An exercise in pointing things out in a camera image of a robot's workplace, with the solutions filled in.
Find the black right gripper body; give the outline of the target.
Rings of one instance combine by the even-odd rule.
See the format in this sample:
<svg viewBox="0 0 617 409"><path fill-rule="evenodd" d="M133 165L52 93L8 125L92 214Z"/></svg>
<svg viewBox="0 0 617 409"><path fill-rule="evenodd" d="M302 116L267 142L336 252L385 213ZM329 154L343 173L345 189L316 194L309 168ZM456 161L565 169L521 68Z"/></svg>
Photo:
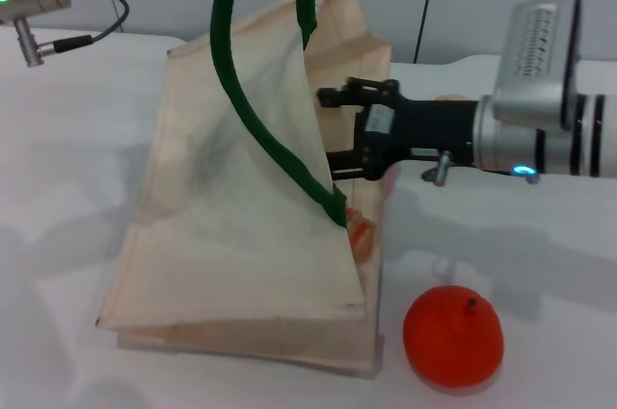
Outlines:
<svg viewBox="0 0 617 409"><path fill-rule="evenodd" d="M409 100L373 103L356 118L354 153L368 180L378 180L405 160L436 161L447 152L452 163L473 165L475 101Z"/></svg>

